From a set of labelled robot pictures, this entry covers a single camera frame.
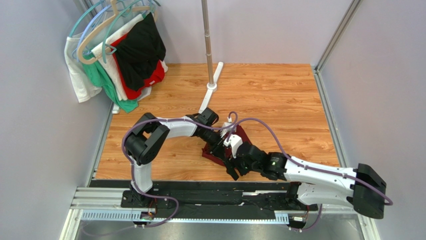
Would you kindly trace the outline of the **dark red cloth napkin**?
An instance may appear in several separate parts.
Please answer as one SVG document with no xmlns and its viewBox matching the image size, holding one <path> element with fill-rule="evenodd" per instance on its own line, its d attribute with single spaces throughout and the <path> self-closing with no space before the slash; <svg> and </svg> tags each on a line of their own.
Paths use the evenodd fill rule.
<svg viewBox="0 0 426 240">
<path fill-rule="evenodd" d="M 225 167 L 226 165 L 224 160 L 228 160 L 229 158 L 233 157 L 232 150 L 223 145 L 223 140 L 226 140 L 228 135 L 229 132 L 226 132 L 220 139 L 217 137 L 211 137 L 208 141 L 203 139 L 206 144 L 201 149 L 201 156 L 219 166 Z M 251 144 L 249 137 L 240 125 L 236 126 L 236 130 L 232 133 L 230 140 L 233 138 L 233 136 L 238 136 L 241 138 L 242 143 L 248 142 Z"/>
</svg>

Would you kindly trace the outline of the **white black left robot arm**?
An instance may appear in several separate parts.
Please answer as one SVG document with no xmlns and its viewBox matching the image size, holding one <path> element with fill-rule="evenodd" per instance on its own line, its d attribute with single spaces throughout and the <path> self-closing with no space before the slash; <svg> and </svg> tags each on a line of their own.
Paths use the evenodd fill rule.
<svg viewBox="0 0 426 240">
<path fill-rule="evenodd" d="M 145 113 L 122 140 L 122 151 L 131 165 L 131 195 L 127 199 L 134 199 L 142 206 L 152 201 L 154 196 L 149 192 L 153 187 L 152 161 L 167 139 L 200 138 L 206 143 L 202 156 L 224 166 L 228 155 L 223 141 L 228 126 L 233 123 L 229 121 L 223 127 L 214 127 L 218 120 L 218 114 L 208 107 L 181 118 L 161 118 Z"/>
</svg>

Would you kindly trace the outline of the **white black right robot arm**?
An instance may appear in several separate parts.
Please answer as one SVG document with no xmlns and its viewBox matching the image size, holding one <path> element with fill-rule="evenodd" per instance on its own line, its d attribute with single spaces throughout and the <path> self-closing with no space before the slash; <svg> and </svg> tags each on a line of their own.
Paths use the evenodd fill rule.
<svg viewBox="0 0 426 240">
<path fill-rule="evenodd" d="M 231 143 L 228 160 L 240 175 L 257 172 L 269 180 L 283 180 L 292 186 L 287 191 L 290 199 L 303 205 L 339 205 L 352 207 L 357 213 L 383 219 L 387 184 L 369 165 L 360 163 L 356 168 L 321 165 L 295 156 L 287 158 L 281 152 L 266 153 L 245 141 Z"/>
</svg>

